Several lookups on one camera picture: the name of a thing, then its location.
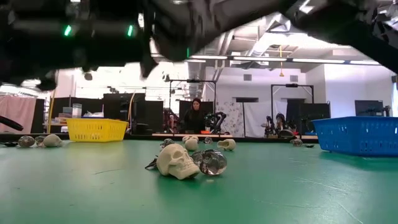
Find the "yellow basket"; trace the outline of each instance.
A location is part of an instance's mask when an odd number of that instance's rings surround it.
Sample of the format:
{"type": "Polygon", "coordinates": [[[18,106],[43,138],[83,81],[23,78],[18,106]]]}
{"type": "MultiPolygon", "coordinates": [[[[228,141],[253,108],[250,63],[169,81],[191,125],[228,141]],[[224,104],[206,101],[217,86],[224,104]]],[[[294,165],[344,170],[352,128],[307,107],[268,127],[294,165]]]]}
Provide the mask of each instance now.
{"type": "Polygon", "coordinates": [[[122,141],[127,122],[113,119],[67,119],[69,139],[76,142],[122,141]]]}

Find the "fluorescent light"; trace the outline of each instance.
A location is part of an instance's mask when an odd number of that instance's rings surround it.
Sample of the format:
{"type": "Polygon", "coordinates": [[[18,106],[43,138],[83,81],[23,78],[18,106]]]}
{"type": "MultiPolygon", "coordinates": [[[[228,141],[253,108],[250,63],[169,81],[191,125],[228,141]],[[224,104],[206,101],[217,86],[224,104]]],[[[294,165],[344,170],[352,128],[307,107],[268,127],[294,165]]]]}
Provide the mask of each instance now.
{"type": "Polygon", "coordinates": [[[234,57],[234,60],[248,60],[248,61],[259,61],[259,62],[285,62],[287,58],[277,57],[234,57]]]}
{"type": "Polygon", "coordinates": [[[331,60],[331,59],[306,59],[306,58],[293,58],[293,62],[307,62],[307,63],[344,63],[344,60],[331,60]]]}
{"type": "Polygon", "coordinates": [[[151,54],[151,56],[152,56],[153,58],[164,58],[164,56],[161,55],[161,54],[151,54]]]}
{"type": "Polygon", "coordinates": [[[198,60],[198,59],[188,59],[185,60],[186,62],[197,62],[197,63],[205,63],[206,60],[198,60]]]}
{"type": "Polygon", "coordinates": [[[227,56],[217,56],[217,55],[192,55],[192,59],[208,59],[208,60],[226,60],[227,56]]]}
{"type": "Polygon", "coordinates": [[[364,61],[350,61],[350,64],[354,65],[380,65],[379,62],[375,61],[370,61],[370,60],[364,60],[364,61]]]}

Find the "cable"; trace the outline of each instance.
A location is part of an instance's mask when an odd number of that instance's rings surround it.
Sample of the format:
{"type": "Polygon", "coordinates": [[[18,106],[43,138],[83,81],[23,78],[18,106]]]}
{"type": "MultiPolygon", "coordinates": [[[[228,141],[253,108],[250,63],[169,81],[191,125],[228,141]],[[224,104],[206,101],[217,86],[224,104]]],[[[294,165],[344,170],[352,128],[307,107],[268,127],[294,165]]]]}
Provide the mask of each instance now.
{"type": "Polygon", "coordinates": [[[129,112],[128,112],[128,114],[127,114],[128,122],[129,122],[130,126],[131,126],[131,105],[132,105],[132,102],[134,101],[134,96],[135,96],[135,95],[136,95],[136,91],[134,91],[134,92],[132,93],[132,96],[131,96],[131,99],[130,99],[129,112]]]}

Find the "woman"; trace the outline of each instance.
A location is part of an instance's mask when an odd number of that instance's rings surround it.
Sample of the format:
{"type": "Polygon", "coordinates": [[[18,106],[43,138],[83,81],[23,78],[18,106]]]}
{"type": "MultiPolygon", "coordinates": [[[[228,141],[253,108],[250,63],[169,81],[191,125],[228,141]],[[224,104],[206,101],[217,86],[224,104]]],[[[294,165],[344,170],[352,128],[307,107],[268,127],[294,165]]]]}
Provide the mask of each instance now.
{"type": "Polygon", "coordinates": [[[184,122],[186,131],[193,131],[200,134],[200,131],[205,130],[205,113],[201,110],[200,104],[200,99],[193,99],[191,109],[185,114],[184,122]]]}

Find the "blue basket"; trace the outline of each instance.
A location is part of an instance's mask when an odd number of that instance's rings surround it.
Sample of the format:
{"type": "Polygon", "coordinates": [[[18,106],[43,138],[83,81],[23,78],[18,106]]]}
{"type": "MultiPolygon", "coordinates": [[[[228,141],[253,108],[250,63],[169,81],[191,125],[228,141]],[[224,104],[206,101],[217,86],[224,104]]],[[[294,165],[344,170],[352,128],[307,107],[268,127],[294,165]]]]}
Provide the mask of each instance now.
{"type": "Polygon", "coordinates": [[[357,156],[398,156],[398,118],[352,116],[313,123],[323,150],[357,156]]]}

